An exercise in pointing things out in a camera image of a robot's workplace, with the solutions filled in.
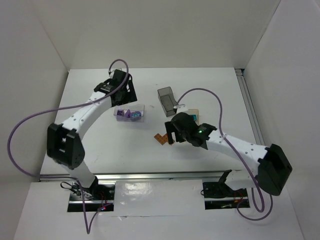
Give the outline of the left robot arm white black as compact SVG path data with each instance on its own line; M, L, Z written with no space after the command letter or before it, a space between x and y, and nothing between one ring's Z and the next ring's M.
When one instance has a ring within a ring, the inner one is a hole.
M107 110L137 101L131 74L116 69L111 78L99 83L88 101L71 117L47 128L47 155L78 180L84 191L99 198L109 189L99 184L98 178L85 163L82 139L89 128Z

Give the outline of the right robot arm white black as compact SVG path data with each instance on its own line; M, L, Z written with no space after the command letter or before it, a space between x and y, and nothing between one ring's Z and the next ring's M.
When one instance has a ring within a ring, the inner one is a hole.
M197 125L185 112L178 113L164 125L169 144L188 142L239 160L248 167L248 170L230 170L223 176L222 182L232 190L260 188L267 194L279 196L293 170L280 146L253 144L221 134L213 125Z

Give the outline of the orange lego plate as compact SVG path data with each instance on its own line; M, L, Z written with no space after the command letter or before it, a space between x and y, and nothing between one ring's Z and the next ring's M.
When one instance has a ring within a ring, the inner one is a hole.
M161 135L159 133L157 133L154 138L163 146L164 144L169 144L172 145L171 143L169 143L169 139L168 139L168 134L164 134Z

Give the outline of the purple lego brick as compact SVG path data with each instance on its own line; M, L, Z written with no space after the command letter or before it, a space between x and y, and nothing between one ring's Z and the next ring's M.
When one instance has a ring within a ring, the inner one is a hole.
M125 117L126 112L123 109L119 109L119 110L117 110L117 116L118 117Z

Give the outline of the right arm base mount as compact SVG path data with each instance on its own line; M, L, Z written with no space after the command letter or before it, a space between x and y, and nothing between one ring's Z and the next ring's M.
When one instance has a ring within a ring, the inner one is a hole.
M203 182L200 194L204 197L206 210L224 210L239 208L250 208L248 192L246 189L232 190L224 183Z

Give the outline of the purple rounded printed lego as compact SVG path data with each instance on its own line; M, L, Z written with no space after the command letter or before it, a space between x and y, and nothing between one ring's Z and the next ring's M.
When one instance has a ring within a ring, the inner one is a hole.
M130 117L132 119L140 119L142 117L142 114L140 111L134 111L131 113Z

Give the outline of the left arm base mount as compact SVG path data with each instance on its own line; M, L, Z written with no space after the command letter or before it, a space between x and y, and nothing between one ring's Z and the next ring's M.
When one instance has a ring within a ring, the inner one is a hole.
M106 184L106 191L102 191L98 196L93 196L90 193L84 191L84 197L81 194L80 187L76 182L62 181L60 183L62 189L68 190L68 213L80 213L83 212L83 200L87 212L96 212L98 208L102 212L113 212L114 211L114 197L115 197L115 183Z

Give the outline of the light purple curved lego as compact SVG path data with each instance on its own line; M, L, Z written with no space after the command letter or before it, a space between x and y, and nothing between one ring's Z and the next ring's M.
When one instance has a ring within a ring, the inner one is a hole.
M128 109L124 114L124 117L130 119L133 117L133 113Z

